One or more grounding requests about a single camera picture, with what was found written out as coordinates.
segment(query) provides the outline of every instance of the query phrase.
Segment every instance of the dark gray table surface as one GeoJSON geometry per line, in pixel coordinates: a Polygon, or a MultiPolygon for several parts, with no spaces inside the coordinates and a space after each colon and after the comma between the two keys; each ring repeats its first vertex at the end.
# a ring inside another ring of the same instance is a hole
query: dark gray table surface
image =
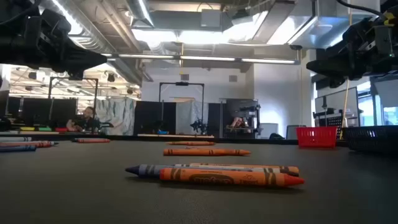
{"type": "Polygon", "coordinates": [[[164,142],[61,142],[0,154],[0,223],[397,223],[398,162],[297,146],[219,144],[249,157],[165,157],[164,142]],[[142,180],[138,164],[298,166],[293,189],[142,180]]]}

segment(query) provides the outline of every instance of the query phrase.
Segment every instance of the laboratory room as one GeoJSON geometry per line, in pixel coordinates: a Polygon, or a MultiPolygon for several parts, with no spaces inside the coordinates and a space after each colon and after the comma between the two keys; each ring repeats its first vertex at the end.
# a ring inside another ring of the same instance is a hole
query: laboratory room
{"type": "Polygon", "coordinates": [[[395,223],[395,16],[0,0],[0,222],[395,223]]]}

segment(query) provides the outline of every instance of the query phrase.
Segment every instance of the black basket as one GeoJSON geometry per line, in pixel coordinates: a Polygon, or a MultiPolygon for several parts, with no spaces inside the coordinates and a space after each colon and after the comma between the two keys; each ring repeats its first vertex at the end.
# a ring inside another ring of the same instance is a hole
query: black basket
{"type": "Polygon", "coordinates": [[[343,128],[343,137],[351,150],[398,154],[398,126],[343,128]]]}

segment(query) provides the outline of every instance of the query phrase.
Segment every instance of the man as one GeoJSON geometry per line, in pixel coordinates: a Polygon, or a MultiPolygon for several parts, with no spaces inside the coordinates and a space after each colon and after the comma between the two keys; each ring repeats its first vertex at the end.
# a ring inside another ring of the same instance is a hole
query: man
{"type": "Polygon", "coordinates": [[[96,124],[95,120],[93,119],[93,115],[94,108],[92,106],[88,106],[84,110],[83,116],[77,116],[75,119],[70,119],[68,121],[68,131],[90,131],[93,127],[93,123],[96,124]]]}

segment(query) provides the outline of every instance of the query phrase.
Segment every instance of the red basket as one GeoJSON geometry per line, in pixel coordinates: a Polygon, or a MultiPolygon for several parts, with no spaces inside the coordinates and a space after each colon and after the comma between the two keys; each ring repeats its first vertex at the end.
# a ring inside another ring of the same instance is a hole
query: red basket
{"type": "Polygon", "coordinates": [[[296,128],[300,147],[335,147],[337,126],[296,128]]]}

